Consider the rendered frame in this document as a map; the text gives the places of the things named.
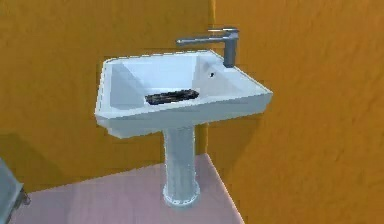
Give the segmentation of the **dark flat tray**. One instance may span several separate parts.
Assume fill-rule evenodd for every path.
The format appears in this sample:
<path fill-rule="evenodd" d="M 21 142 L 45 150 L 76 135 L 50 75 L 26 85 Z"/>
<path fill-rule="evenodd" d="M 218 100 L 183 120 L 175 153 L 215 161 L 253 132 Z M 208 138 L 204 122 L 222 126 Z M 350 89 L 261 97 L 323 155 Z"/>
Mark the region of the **dark flat tray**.
<path fill-rule="evenodd" d="M 195 99 L 199 93 L 192 89 L 183 89 L 171 92 L 162 92 L 145 96 L 145 101 L 150 105 L 160 105 L 173 102 Z"/>

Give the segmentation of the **grey metal faucet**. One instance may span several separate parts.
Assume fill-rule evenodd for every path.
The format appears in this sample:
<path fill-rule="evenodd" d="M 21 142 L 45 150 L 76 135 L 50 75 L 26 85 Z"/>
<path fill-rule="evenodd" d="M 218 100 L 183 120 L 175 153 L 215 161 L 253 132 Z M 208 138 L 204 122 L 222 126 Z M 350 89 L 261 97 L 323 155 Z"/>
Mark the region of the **grey metal faucet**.
<path fill-rule="evenodd" d="M 175 41 L 177 46 L 189 44 L 223 43 L 223 65 L 226 68 L 235 66 L 236 47 L 239 39 L 239 30 L 235 27 L 223 27 L 209 29 L 209 32 L 220 32 L 220 35 L 180 38 Z"/>

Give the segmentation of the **white pedestal sink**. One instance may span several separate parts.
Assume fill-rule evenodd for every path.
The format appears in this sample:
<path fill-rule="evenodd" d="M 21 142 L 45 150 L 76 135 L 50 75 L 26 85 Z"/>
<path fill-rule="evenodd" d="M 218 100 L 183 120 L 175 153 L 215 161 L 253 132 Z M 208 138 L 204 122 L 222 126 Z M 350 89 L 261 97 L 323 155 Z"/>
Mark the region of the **white pedestal sink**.
<path fill-rule="evenodd" d="M 150 105 L 146 95 L 192 89 L 195 99 Z M 161 132 L 164 201 L 187 207 L 200 195 L 195 127 L 265 111 L 273 92 L 212 50 L 112 58 L 103 62 L 95 105 L 97 124 L 120 139 Z"/>

